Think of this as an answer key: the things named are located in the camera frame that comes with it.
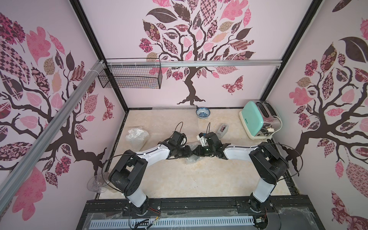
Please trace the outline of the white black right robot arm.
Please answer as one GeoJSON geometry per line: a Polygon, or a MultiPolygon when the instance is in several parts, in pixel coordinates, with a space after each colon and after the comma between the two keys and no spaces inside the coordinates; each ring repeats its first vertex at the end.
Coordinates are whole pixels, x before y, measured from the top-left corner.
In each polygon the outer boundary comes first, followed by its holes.
{"type": "Polygon", "coordinates": [[[201,145],[193,150],[196,156],[215,156],[223,160],[242,160],[252,162],[259,174],[252,200],[262,204],[267,201],[279,179],[287,171],[288,165],[281,154],[274,148],[274,143],[262,142],[257,146],[233,146],[223,144],[214,132],[197,135],[201,145]]]}

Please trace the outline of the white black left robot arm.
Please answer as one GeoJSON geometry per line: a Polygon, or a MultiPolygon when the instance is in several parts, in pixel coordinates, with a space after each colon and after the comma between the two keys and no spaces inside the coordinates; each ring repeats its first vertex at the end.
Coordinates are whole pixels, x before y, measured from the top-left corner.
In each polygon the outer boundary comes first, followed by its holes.
{"type": "Polygon", "coordinates": [[[125,151],[109,174],[109,182],[119,190],[125,198],[137,209],[148,208],[148,197],[142,191],[140,184],[148,167],[175,158],[191,155],[190,147],[186,145],[186,135],[175,131],[168,139],[159,142],[151,149],[141,152],[125,151]]]}

